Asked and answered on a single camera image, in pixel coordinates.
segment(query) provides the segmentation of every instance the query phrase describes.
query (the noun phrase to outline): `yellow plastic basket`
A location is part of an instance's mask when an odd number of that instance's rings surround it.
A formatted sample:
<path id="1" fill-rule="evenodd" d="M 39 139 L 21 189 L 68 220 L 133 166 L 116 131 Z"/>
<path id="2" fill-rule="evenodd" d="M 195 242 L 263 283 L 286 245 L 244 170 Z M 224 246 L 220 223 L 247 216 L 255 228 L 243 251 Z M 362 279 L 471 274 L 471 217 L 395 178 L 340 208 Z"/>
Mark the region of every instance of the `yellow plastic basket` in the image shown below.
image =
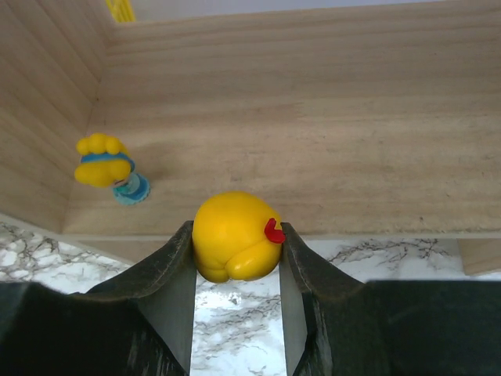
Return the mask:
<path id="1" fill-rule="evenodd" d="M 111 16 L 117 22 L 134 22 L 134 10 L 129 0 L 106 0 Z"/>

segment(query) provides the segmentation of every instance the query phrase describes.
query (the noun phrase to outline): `toy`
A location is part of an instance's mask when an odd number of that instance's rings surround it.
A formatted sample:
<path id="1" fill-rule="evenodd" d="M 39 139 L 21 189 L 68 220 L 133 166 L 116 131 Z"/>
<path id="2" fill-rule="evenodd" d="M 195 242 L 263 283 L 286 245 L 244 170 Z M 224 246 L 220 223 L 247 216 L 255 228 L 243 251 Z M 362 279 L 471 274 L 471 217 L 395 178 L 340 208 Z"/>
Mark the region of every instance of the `toy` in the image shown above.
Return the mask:
<path id="1" fill-rule="evenodd" d="M 256 280 L 271 273 L 285 235 L 279 214 L 245 192 L 218 194 L 199 208 L 193 224 L 196 267 L 210 282 Z"/>
<path id="2" fill-rule="evenodd" d="M 82 156 L 75 179 L 99 188 L 113 188 L 115 199 L 122 205 L 133 205 L 150 194 L 148 180 L 134 172 L 135 163 L 119 139 L 94 133 L 78 141 Z"/>

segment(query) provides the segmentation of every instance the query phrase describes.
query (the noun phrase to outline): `yellow object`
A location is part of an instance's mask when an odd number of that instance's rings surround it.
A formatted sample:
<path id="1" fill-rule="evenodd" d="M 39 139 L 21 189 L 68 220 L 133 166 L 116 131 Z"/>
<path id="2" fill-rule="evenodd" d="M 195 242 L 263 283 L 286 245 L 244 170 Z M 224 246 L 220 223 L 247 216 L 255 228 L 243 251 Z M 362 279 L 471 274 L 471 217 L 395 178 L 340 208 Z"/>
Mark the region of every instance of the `yellow object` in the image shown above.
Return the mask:
<path id="1" fill-rule="evenodd" d="M 106 0 L 111 16 L 117 22 L 134 22 L 135 14 L 129 0 Z"/>
<path id="2" fill-rule="evenodd" d="M 256 280 L 271 273 L 282 245 L 265 235 L 270 219 L 281 229 L 279 214 L 263 200 L 244 192 L 218 194 L 195 216 L 193 245 L 196 267 L 210 282 Z"/>
<path id="3" fill-rule="evenodd" d="M 84 157 L 88 154 L 123 153 L 128 156 L 128 151 L 119 139 L 102 133 L 94 133 L 77 143 L 78 153 Z M 131 173 L 131 164 L 124 159 L 109 161 L 91 161 L 81 163 L 75 170 L 75 179 L 83 184 L 99 188 L 112 186 L 114 182 L 125 180 Z"/>

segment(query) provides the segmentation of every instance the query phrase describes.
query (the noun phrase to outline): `wooden shelf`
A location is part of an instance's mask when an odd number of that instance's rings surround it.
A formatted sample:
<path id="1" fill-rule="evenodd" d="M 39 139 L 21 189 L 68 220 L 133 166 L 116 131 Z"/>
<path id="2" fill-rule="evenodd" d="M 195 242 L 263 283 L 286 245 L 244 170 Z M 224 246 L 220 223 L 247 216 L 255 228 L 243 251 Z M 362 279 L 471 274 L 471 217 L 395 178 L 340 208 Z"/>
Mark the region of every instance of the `wooden shelf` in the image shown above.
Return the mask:
<path id="1" fill-rule="evenodd" d="M 167 237 L 246 190 L 304 235 L 501 232 L 501 5 L 438 2 L 115 30 L 88 133 L 143 203 L 75 184 L 63 233 Z"/>

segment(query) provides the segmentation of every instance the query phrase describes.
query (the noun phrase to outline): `marble surface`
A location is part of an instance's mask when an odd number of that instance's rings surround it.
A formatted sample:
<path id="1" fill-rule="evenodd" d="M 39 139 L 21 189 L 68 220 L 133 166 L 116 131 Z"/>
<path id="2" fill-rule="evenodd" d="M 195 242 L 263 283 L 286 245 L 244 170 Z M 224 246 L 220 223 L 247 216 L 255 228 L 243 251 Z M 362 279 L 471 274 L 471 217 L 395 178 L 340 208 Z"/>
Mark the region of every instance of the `marble surface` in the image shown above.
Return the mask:
<path id="1" fill-rule="evenodd" d="M 361 281 L 465 279 L 454 240 L 312 240 L 322 257 Z M 40 235 L 0 225 L 0 280 L 36 280 L 65 293 L 90 287 L 127 265 Z M 501 273 L 477 277 L 501 280 Z M 254 282 L 211 284 L 199 277 L 193 376 L 283 376 L 285 359 L 276 269 Z"/>

